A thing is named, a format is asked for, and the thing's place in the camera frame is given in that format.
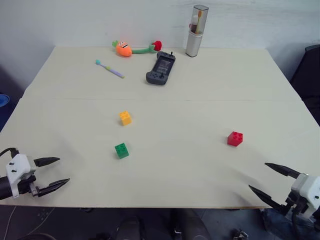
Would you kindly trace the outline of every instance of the toy block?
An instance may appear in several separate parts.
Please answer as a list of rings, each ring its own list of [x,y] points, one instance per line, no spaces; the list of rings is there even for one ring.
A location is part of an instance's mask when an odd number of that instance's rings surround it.
[[[128,125],[128,124],[130,124],[132,122],[131,116],[128,113],[128,111],[120,112],[119,116],[121,118],[123,126]]]
[[[121,143],[121,144],[115,146],[114,148],[116,150],[116,154],[118,154],[118,157],[120,159],[123,159],[123,158],[129,156],[129,152],[128,152],[126,145],[124,143]]]
[[[228,136],[228,144],[232,146],[238,146],[243,141],[243,134],[240,132],[233,131]]]

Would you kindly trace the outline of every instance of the blue object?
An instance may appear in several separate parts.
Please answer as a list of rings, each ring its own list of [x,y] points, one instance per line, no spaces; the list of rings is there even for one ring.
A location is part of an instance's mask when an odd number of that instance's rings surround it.
[[[5,94],[0,94],[0,108],[7,105],[10,102],[10,97]]]

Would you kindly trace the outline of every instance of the red lego brick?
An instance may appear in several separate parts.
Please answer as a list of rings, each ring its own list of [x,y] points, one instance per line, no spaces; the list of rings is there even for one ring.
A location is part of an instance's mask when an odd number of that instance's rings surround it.
[[[228,144],[232,146],[238,146],[243,141],[243,134],[240,132],[233,131],[228,136]]]

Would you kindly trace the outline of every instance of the yellow lego brick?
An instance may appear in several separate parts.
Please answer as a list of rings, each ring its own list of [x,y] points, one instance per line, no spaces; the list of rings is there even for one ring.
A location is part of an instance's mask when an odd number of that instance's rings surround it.
[[[119,116],[121,118],[123,126],[128,125],[128,124],[130,124],[132,122],[131,116],[128,113],[128,111],[120,112]]]

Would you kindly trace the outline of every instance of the gray controller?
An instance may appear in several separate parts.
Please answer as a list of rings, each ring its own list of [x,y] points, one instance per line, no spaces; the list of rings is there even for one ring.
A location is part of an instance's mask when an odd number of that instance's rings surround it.
[[[148,83],[165,85],[176,57],[164,51],[159,51],[156,54],[156,62],[152,70],[147,72],[145,77]]]

